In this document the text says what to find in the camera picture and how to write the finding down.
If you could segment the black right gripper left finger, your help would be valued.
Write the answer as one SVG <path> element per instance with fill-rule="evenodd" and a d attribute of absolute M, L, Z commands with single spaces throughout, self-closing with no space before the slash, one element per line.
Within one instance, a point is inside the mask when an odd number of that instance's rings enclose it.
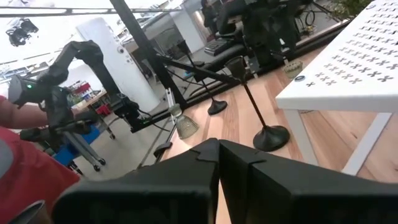
<path fill-rule="evenodd" d="M 54 224 L 215 224 L 220 143 L 104 181 L 82 180 L 57 200 Z"/>

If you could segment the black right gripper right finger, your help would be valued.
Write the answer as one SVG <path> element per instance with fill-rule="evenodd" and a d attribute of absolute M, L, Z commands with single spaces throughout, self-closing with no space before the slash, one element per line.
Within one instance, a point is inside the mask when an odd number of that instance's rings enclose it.
<path fill-rule="evenodd" d="M 232 224 L 398 224 L 398 184 L 386 184 L 220 141 Z"/>

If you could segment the tall black candlestick holder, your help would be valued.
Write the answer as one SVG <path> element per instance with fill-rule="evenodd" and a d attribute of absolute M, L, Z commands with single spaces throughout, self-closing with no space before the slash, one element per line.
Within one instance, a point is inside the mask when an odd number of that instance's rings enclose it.
<path fill-rule="evenodd" d="M 240 81 L 245 89 L 249 100 L 262 124 L 262 129 L 254 136 L 253 145 L 256 149 L 272 152 L 284 147 L 290 140 L 290 133 L 284 126 L 269 126 L 264 121 L 262 114 L 254 100 L 254 97 L 248 87 L 246 75 L 249 71 L 246 69 L 244 57 L 237 56 L 225 63 L 225 67 L 231 72 L 233 78 Z"/>

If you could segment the blue wheeled cart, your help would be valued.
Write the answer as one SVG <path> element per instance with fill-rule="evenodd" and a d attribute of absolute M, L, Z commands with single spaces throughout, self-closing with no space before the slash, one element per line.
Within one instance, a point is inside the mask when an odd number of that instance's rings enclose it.
<path fill-rule="evenodd" d="M 106 165 L 106 161 L 100 157 L 90 144 L 100 135 L 99 129 L 92 125 L 88 134 L 65 133 L 63 137 L 63 144 L 59 147 L 58 152 L 55 153 L 53 158 L 65 165 L 70 170 L 83 175 L 82 171 L 75 164 L 74 159 L 78 156 L 88 161 L 96 172 L 99 172 L 100 164 Z"/>

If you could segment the medium black candlestick holder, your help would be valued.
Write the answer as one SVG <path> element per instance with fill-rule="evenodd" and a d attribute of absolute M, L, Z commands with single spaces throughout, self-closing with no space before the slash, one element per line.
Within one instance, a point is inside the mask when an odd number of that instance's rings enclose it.
<path fill-rule="evenodd" d="M 191 65 L 193 67 L 196 67 L 198 65 L 198 63 L 196 63 L 192 60 L 192 58 L 188 52 L 189 51 L 188 45 L 186 44 L 185 40 L 178 42 L 177 47 L 181 52 L 183 52 L 187 56 L 187 58 L 189 59 Z M 226 101 L 215 100 L 213 97 L 213 94 L 208 89 L 206 83 L 203 80 L 201 82 L 202 82 L 202 85 L 204 86 L 208 96 L 211 98 L 211 105 L 208 108 L 208 114 L 212 116 L 212 115 L 218 114 L 218 113 L 222 112 L 224 109 L 226 109 L 228 103 Z"/>

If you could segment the person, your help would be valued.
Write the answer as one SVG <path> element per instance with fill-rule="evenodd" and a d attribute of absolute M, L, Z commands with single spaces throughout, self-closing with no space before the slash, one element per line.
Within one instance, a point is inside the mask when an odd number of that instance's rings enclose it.
<path fill-rule="evenodd" d="M 18 108 L 0 95 L 0 224 L 43 200 L 48 214 L 60 194 L 80 177 L 53 157 L 23 141 L 13 130 L 46 126 L 38 106 Z"/>

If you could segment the white pillar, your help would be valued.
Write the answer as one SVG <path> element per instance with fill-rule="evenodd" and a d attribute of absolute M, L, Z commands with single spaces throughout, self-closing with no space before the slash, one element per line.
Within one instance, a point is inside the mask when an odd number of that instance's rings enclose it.
<path fill-rule="evenodd" d="M 121 93 L 135 101 L 145 112 L 159 105 L 159 97 L 103 18 L 86 21 L 76 26 L 76 30 L 83 40 L 92 40 L 99 45 L 104 64 Z"/>

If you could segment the white perforated metal shelf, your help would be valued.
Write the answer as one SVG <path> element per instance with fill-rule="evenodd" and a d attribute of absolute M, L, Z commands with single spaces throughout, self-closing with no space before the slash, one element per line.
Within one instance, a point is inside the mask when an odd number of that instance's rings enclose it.
<path fill-rule="evenodd" d="M 398 0 L 374 0 L 276 96 L 304 161 L 317 165 L 302 110 L 377 115 L 343 172 L 356 175 L 398 113 Z"/>

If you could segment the backlit black keyboard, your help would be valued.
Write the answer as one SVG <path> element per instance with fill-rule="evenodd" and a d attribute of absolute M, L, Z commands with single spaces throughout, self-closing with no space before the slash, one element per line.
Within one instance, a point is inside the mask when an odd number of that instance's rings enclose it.
<path fill-rule="evenodd" d="M 215 57 L 237 44 L 238 42 L 234 39 L 219 38 L 207 43 L 204 52 Z"/>

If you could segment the black studio light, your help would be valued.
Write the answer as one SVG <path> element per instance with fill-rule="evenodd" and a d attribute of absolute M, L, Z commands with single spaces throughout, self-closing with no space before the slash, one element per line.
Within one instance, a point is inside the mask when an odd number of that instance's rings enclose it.
<path fill-rule="evenodd" d="M 28 18 L 20 18 L 14 26 L 6 30 L 10 44 L 14 47 L 25 45 L 39 28 Z"/>

